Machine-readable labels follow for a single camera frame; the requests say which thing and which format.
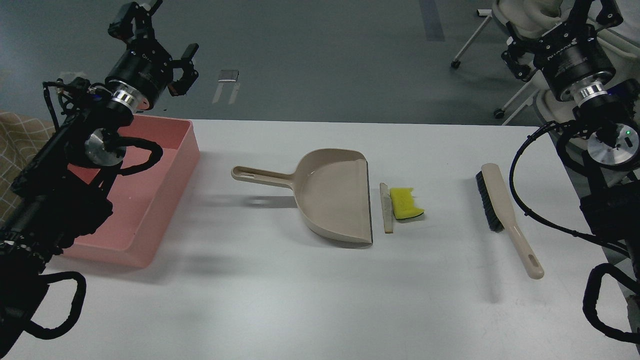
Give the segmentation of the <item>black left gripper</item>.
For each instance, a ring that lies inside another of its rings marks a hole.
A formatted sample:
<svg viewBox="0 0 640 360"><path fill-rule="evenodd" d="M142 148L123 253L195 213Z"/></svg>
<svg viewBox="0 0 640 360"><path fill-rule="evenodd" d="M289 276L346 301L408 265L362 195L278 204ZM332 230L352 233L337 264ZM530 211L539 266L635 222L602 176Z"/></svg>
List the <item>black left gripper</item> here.
<svg viewBox="0 0 640 360"><path fill-rule="evenodd" d="M194 65L198 43L190 43L180 59L153 39L153 5L135 1L122 5L109 24L108 34L126 45L126 51L105 78L106 84L127 84L142 95L139 110L151 110L167 88L170 96L184 96L199 77ZM182 75L174 79L174 71Z"/></svg>

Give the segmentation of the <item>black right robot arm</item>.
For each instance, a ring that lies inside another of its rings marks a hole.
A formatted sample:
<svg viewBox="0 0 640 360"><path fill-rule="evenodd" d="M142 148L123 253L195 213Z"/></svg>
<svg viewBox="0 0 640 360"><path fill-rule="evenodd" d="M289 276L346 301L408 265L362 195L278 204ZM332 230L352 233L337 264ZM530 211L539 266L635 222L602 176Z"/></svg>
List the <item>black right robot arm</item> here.
<svg viewBox="0 0 640 360"><path fill-rule="evenodd" d="M533 66L542 73L558 101L573 101L573 119L551 121L526 139L509 170L512 196L524 214L538 223L611 249L631 260L634 277L612 264L596 266L589 274L582 310L596 330L620 342L639 343L638 332L624 332L606 325L597 312L602 278L610 275L633 292L639 302L639 126L634 105L639 82L627 79L605 89L615 67L598 41L599 32L621 25L622 12L615 0L602 0L595 23L589 22L590 0L576 0L567 18L537 38L521 38L511 22L505 27L510 43L502 53L506 66L519 80L527 80L530 67L519 59L533 55ZM580 210L590 234L562 227L535 213L515 190L516 164L526 148L551 130L559 130L556 151L562 163L585 177L590 192L580 199Z"/></svg>

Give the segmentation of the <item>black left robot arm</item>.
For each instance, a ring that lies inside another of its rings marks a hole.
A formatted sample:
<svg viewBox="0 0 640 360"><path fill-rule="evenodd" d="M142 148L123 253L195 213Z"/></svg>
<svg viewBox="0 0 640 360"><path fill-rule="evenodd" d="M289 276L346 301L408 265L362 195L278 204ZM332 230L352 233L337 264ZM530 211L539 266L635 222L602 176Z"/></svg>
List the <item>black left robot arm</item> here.
<svg viewBox="0 0 640 360"><path fill-rule="evenodd" d="M153 109L164 91L183 96L199 77L197 43L174 59L156 38L153 14L161 5L133 1L119 9L108 33L126 49L104 82L77 77L42 84L54 132L11 183L20 203L1 226L2 356L23 333L52 340L77 324L86 278L77 271L46 274L48 262L113 214L108 195L119 176L142 173L162 159L160 144L119 133L135 114ZM55 328L35 323L50 285L67 280L76 290L66 319Z"/></svg>

